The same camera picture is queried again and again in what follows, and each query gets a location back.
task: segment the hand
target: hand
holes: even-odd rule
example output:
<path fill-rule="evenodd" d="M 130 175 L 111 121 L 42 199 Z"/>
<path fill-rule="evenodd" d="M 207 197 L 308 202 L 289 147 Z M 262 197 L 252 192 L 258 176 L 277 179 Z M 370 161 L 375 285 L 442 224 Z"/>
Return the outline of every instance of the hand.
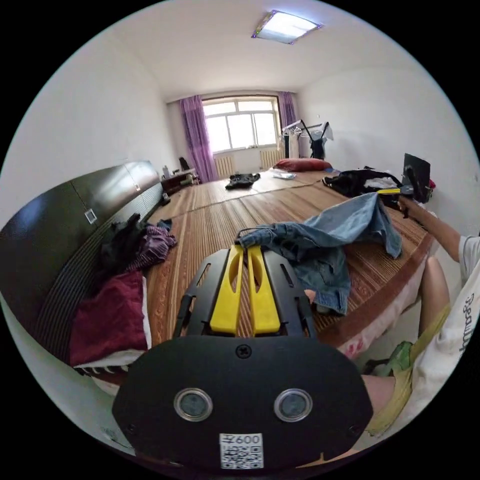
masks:
<path fill-rule="evenodd" d="M 400 210 L 403 212 L 405 209 L 408 209 L 408 216 L 415 218 L 416 213 L 419 211 L 421 207 L 419 207 L 413 200 L 407 198 L 405 196 L 400 196 L 398 199 L 398 206 Z"/>

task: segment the green slipper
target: green slipper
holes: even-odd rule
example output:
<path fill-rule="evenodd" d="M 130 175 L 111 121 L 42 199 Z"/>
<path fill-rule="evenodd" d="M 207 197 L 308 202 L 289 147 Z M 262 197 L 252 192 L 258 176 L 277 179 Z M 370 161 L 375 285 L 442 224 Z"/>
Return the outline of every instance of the green slipper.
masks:
<path fill-rule="evenodd" d="M 413 343 L 403 341 L 396 346 L 386 365 L 380 367 L 376 373 L 377 377 L 389 377 L 393 372 L 401 372 L 410 368 L 410 349 Z"/>

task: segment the yellow shorts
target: yellow shorts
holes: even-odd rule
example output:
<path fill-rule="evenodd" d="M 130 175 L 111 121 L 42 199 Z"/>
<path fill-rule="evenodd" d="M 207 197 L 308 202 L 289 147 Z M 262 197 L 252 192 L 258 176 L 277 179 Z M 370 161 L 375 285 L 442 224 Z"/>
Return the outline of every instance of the yellow shorts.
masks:
<path fill-rule="evenodd" d="M 411 346 L 410 367 L 406 370 L 393 371 L 393 376 L 395 377 L 393 396 L 390 402 L 370 420 L 366 428 L 370 435 L 376 436 L 385 432 L 404 409 L 412 394 L 412 370 L 414 362 L 443 327 L 445 320 L 450 314 L 450 309 L 450 304 L 446 305 L 437 315 L 435 321 L 425 329 L 418 340 Z"/>

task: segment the striped bed mat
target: striped bed mat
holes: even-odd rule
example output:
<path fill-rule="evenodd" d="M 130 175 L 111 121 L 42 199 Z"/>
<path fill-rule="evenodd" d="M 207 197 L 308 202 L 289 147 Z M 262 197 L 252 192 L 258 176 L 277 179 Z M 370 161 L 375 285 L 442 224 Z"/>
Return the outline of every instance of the striped bed mat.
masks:
<path fill-rule="evenodd" d="M 203 259 L 219 249 L 229 248 L 239 230 L 284 221 L 303 222 L 321 211 L 345 201 L 345 197 L 319 183 L 319 173 L 295 179 L 303 184 L 277 188 L 265 193 L 243 192 L 236 198 L 220 200 L 213 182 L 210 198 L 216 201 L 204 205 L 205 187 L 186 190 L 190 204 L 184 213 L 178 209 L 172 233 L 178 244 L 166 261 L 150 269 L 147 275 L 148 315 L 152 345 L 168 340 L 175 328 L 182 295 Z M 403 219 L 399 211 L 388 209 L 392 222 L 402 237 L 402 254 L 392 259 L 381 245 L 357 243 L 345 248 L 351 278 L 348 311 L 345 317 L 315 313 L 317 334 L 322 342 L 339 347 L 360 333 L 398 296 L 422 260 L 427 255 L 432 237 L 411 219 Z M 154 218 L 168 218 L 165 208 Z M 238 335 L 252 335 L 247 272 L 243 270 L 240 321 Z"/>
<path fill-rule="evenodd" d="M 260 172 L 260 179 L 249 189 L 227 190 L 225 186 L 229 183 L 229 179 L 192 185 L 172 195 L 170 203 L 157 210 L 150 218 L 150 222 L 156 223 L 160 219 L 173 219 L 187 212 L 233 199 L 258 195 L 259 193 L 313 185 L 329 176 L 331 177 L 333 174 L 323 171 L 309 171 L 297 173 L 292 180 L 284 180 L 282 178 L 274 178 L 272 172 L 267 170 Z"/>

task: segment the ceiling light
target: ceiling light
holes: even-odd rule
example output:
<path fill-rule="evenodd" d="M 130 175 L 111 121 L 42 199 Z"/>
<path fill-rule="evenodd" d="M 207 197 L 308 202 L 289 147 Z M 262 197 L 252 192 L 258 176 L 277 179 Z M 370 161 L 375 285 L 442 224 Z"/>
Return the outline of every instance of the ceiling light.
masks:
<path fill-rule="evenodd" d="M 260 22 L 251 37 L 253 39 L 275 40 L 292 45 L 307 33 L 322 27 L 321 24 L 313 23 L 299 16 L 272 10 Z"/>

